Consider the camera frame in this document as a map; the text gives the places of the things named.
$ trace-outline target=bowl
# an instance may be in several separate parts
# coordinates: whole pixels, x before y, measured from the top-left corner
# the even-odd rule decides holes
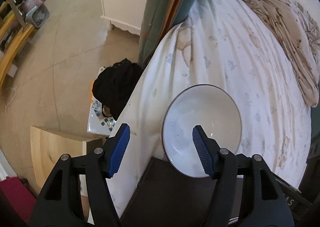
[[[162,142],[170,163],[182,174],[206,177],[192,141],[201,125],[211,139],[232,153],[238,149],[242,122],[234,100],[219,87],[200,84],[181,92],[170,104],[162,124]]]

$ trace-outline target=crumpled blanket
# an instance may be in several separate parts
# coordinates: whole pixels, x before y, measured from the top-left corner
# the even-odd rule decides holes
[[[317,106],[320,74],[317,23],[295,0],[243,1],[272,31],[284,49],[306,104]]]

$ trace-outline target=white patterned bed sheet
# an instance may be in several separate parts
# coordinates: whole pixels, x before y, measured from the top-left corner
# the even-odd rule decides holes
[[[224,89],[236,102],[243,124],[237,154],[261,154],[273,172],[298,187],[311,119],[291,63],[241,0],[196,0],[188,19],[161,41],[110,135],[122,123],[131,128],[119,172],[107,180],[119,216],[150,157],[165,158],[161,124],[170,102],[201,83]]]

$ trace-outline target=magenta cloth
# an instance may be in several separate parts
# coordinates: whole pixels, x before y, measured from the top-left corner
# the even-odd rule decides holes
[[[1,181],[0,188],[16,213],[28,224],[36,203],[34,196],[18,177],[8,177]]]

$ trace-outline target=beige floor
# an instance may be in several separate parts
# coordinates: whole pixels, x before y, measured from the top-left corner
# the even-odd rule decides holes
[[[18,174],[36,192],[30,151],[30,125],[76,134],[87,133],[91,83],[101,66],[125,57],[136,62],[138,37],[114,29],[107,32],[100,0],[47,0],[47,22],[17,58],[17,95],[6,113],[0,101],[0,148]]]

